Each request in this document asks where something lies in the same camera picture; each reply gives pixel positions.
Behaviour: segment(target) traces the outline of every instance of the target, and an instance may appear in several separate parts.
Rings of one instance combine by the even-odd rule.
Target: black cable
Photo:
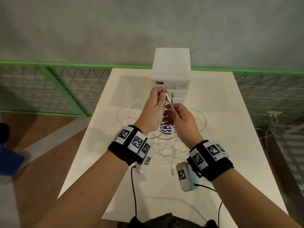
[[[131,168],[131,181],[132,181],[132,188],[133,188],[133,195],[134,195],[134,202],[135,202],[135,217],[137,218],[137,206],[136,206],[136,197],[135,197],[135,191],[134,191],[134,184],[133,184],[133,169],[136,166],[132,166]]]
[[[207,189],[210,189],[210,190],[213,190],[214,192],[216,192],[216,190],[215,189],[212,189],[212,188],[210,188],[210,187],[207,187],[207,186],[204,186],[204,185],[199,185],[199,184],[194,184],[195,186],[201,186],[201,187],[205,187],[205,188],[207,188]],[[220,210],[221,210],[221,207],[222,207],[222,204],[223,204],[223,202],[221,202],[221,204],[219,205],[219,212],[220,212]],[[219,213],[218,213],[218,217],[217,217],[217,226],[219,227]]]

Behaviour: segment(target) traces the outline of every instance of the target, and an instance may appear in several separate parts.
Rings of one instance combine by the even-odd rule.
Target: green metal frame
[[[74,106],[79,112],[75,114],[60,114],[47,113],[35,111],[14,111],[1,110],[5,113],[20,113],[20,114],[38,114],[38,115],[57,115],[68,117],[83,117],[91,118],[84,110],[84,108],[76,101],[76,99],[67,90],[64,84],[57,78],[51,68],[75,68],[75,69],[107,69],[123,68],[123,69],[152,69],[150,65],[109,65],[109,64],[85,64],[85,63],[58,63],[58,62],[27,62],[27,61],[0,61],[0,66],[33,66],[40,69],[40,71],[56,86],[63,96]],[[246,69],[246,68],[217,68],[217,67],[191,67],[195,71],[221,71],[233,72],[234,74],[253,74],[253,75],[276,75],[276,76],[304,76],[304,71],[301,70],[266,70],[266,69]]]

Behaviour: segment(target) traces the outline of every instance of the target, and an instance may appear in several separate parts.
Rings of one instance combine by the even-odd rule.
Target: wristband
[[[229,154],[214,141],[202,141],[194,146],[187,158],[196,175],[213,181],[228,169],[234,168]]]
[[[153,141],[139,128],[129,125],[118,131],[108,150],[130,166],[134,162],[141,163],[152,145]]]

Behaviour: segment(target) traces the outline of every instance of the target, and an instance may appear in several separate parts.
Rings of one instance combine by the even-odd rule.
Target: wall socket
[[[268,111],[266,115],[271,115],[271,116],[279,116],[282,112],[277,112],[277,111]]]

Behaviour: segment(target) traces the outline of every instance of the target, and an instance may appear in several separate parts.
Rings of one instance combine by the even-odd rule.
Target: white table
[[[112,70],[60,195],[107,150],[110,139],[120,128],[117,122],[117,125],[112,125],[117,121],[116,112],[141,98],[131,108],[123,109],[118,117],[123,118],[133,112],[134,118],[140,115],[151,90],[151,74],[151,70]],[[205,114],[208,123],[202,132],[203,137],[219,141],[230,154],[234,167],[275,204],[287,211],[233,74],[192,71],[190,77],[192,83],[185,104]],[[202,128],[205,121],[202,116],[196,117],[199,127]],[[134,121],[135,119],[130,119],[124,124]],[[164,141],[160,142],[161,145],[158,142],[154,142],[154,147],[161,147]],[[218,195],[205,188],[183,192],[176,170],[175,175],[171,175],[172,158],[165,160],[158,154],[159,151],[154,152],[147,172],[144,175],[133,175],[139,220],[143,222],[172,212],[175,216],[201,225],[209,219],[217,221],[221,202]],[[182,154],[178,157],[180,159],[173,160],[174,169],[176,163],[185,160]],[[212,187],[204,178],[199,179],[199,184]],[[129,169],[103,218],[129,222],[134,215]],[[220,212],[220,223],[223,228],[236,227],[224,206]]]

